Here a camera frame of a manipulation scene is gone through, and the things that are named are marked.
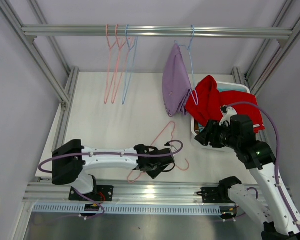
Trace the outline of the pink hanger of brown trousers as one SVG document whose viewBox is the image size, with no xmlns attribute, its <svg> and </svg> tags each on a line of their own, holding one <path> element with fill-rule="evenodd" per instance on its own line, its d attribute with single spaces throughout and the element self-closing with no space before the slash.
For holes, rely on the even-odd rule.
<svg viewBox="0 0 300 240">
<path fill-rule="evenodd" d="M 111 97 L 111 103 L 112 104 L 114 104 L 115 101 L 116 101 L 119 86 L 120 86 L 121 81 L 122 81 L 123 72 L 120 75 L 118 83 L 117 83 L 117 75 L 118 75 L 118 70 L 119 70 L 120 61 L 121 61 L 121 52 L 122 52 L 123 47 L 127 44 L 126 37 L 124 37 L 124 38 L 119 37 L 118 29 L 119 29 L 119 25 L 117 24 L 115 26 L 115 37 L 117 37 L 117 39 L 118 39 L 118 44 L 116 45 L 117 48 L 118 48 L 118 54 L 117 54 L 117 60 L 116 60 L 116 64 L 115 64 L 112 79 L 111 79 L 111 80 L 113 80 L 113 84 L 112 84 L 113 85 L 113 90 L 112 90 L 112 97 Z M 126 70 L 126 67 L 127 67 L 127 57 L 128 57 L 128 54 L 126 55 L 126 59 L 125 59 L 125 63 L 124 63 L 125 64 L 124 65 L 125 70 Z"/>
</svg>

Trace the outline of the red trousers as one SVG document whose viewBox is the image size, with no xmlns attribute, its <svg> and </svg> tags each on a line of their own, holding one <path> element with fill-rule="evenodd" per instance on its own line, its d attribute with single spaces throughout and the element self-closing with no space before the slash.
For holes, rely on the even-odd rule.
<svg viewBox="0 0 300 240">
<path fill-rule="evenodd" d="M 248 102 L 257 105 L 254 95 L 242 91 L 229 90 L 219 91 L 216 80 L 206 76 L 192 91 L 198 97 L 198 104 L 195 104 L 190 96 L 186 105 L 186 111 L 202 126 L 206 126 L 209 120 L 220 121 L 223 117 L 221 107 L 229 106 L 238 102 Z M 233 108 L 239 115 L 248 115 L 253 122 L 254 132 L 264 130 L 262 115 L 260 111 L 249 104 L 234 105 Z"/>
</svg>

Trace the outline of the teal trousers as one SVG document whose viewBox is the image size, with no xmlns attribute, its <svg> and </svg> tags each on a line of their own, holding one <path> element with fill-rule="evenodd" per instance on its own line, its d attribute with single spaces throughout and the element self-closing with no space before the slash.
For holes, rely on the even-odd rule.
<svg viewBox="0 0 300 240">
<path fill-rule="evenodd" d="M 188 110 L 194 119 L 194 132 L 202 132 L 210 119 L 220 120 L 223 117 L 221 106 L 232 103 L 234 97 L 243 98 L 249 93 L 248 88 L 243 85 L 216 82 L 210 77 L 203 79 L 194 90 L 198 104 Z"/>
</svg>

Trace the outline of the brown trousers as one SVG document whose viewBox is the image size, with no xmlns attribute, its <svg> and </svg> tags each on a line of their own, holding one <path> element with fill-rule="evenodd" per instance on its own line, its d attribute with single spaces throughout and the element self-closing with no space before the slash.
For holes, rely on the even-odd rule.
<svg viewBox="0 0 300 240">
<path fill-rule="evenodd" d="M 200 133 L 202 130 L 202 126 L 195 120 L 193 129 L 195 133 Z"/>
</svg>

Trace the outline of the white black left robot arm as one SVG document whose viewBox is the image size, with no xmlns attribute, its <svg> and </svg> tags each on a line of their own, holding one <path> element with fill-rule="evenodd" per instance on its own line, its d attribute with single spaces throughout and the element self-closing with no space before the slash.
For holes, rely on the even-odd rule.
<svg viewBox="0 0 300 240">
<path fill-rule="evenodd" d="M 169 148 L 138 144 L 121 150 L 104 150 L 83 146 L 81 140 L 73 139 L 52 153 L 52 184 L 71 187 L 71 201 L 108 201 L 106 190 L 97 185 L 92 169 L 128 169 L 146 173 L 155 179 L 170 171 L 175 159 Z"/>
</svg>

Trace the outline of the blue hanger of teal trousers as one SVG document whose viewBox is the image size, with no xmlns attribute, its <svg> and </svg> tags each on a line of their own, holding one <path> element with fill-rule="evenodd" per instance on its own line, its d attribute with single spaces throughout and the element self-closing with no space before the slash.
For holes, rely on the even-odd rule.
<svg viewBox="0 0 300 240">
<path fill-rule="evenodd" d="M 124 105 L 127 99 L 128 91 L 130 88 L 132 74 L 135 67 L 136 62 L 136 53 L 138 49 L 138 37 L 132 37 L 131 40 L 128 38 L 128 30 L 129 25 L 127 24 L 125 27 L 125 39 L 127 41 L 128 53 L 127 53 L 127 62 L 126 62 L 126 70 L 124 75 L 124 88 L 121 99 L 121 104 Z"/>
</svg>

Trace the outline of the pink hanger of yellow trousers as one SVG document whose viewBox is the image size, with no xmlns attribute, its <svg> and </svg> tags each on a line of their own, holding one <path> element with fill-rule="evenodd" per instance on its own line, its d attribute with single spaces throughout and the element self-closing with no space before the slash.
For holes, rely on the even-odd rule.
<svg viewBox="0 0 300 240">
<path fill-rule="evenodd" d="M 113 49 L 118 45 L 118 38 L 115 37 L 115 40 L 113 43 L 110 41 L 109 37 L 109 25 L 107 24 L 105 27 L 105 36 L 107 40 L 108 45 L 108 63 L 107 63 L 107 73 L 106 73 L 106 87 L 105 87 L 105 93 L 104 93 L 104 104 L 108 103 L 110 91 L 112 89 L 113 80 L 110 80 L 110 70 L 111 70 L 111 64 L 112 64 L 112 56 L 113 56 Z"/>
</svg>

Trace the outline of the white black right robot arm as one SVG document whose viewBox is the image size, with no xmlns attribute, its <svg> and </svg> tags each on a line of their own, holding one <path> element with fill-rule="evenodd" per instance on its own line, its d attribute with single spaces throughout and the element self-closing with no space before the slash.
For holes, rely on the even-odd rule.
<svg viewBox="0 0 300 240">
<path fill-rule="evenodd" d="M 278 160 L 266 142 L 256 139 L 247 115 L 233 115 L 221 122 L 209 120 L 195 140 L 203 146 L 234 150 L 259 185 L 268 207 L 251 196 L 235 176 L 219 181 L 217 195 L 221 201 L 236 203 L 260 224 L 264 240 L 300 240 L 300 213 L 280 177 Z"/>
</svg>

